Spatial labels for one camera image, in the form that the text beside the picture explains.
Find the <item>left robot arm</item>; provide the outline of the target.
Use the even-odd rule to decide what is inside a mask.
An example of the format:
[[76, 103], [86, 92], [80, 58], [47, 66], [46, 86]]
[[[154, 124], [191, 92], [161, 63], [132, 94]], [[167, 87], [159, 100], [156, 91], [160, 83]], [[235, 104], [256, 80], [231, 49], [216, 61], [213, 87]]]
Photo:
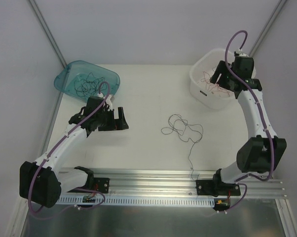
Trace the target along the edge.
[[19, 171], [19, 195], [43, 207], [51, 208], [63, 193], [80, 188], [91, 191], [94, 172], [76, 166], [66, 174], [60, 174], [71, 150], [82, 143], [94, 131], [119, 131], [129, 128], [123, 107], [118, 107], [118, 117], [110, 99], [92, 96], [80, 112], [73, 115], [62, 137], [35, 161], [24, 162]]

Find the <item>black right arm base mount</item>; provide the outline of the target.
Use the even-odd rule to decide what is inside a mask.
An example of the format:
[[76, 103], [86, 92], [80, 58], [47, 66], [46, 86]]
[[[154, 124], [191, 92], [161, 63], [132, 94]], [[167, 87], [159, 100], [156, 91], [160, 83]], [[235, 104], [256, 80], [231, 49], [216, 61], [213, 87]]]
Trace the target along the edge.
[[196, 180], [198, 196], [240, 196], [240, 187], [237, 184], [227, 184], [220, 180], [202, 179]]

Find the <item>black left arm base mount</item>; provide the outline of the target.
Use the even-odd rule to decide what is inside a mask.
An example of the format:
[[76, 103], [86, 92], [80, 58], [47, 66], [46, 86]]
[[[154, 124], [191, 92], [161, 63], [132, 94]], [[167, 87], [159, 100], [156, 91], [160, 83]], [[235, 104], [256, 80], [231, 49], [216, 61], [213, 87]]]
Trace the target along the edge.
[[109, 192], [110, 178], [95, 177], [94, 172], [91, 169], [82, 166], [77, 166], [74, 169], [83, 171], [87, 174], [87, 181], [84, 186], [81, 186], [81, 188], [96, 190], [103, 194], [107, 194]]

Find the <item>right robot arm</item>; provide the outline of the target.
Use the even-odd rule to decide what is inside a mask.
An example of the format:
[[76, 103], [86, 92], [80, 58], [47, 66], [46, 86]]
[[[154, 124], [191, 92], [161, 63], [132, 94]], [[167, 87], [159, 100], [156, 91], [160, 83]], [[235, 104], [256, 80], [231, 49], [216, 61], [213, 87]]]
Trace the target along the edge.
[[212, 189], [218, 195], [225, 194], [230, 184], [249, 176], [261, 181], [271, 178], [287, 147], [284, 138], [279, 138], [268, 119], [262, 86], [252, 78], [254, 60], [237, 55], [229, 64], [221, 60], [210, 82], [231, 91], [242, 108], [248, 130], [248, 141], [239, 149], [236, 161], [216, 172], [218, 179]]

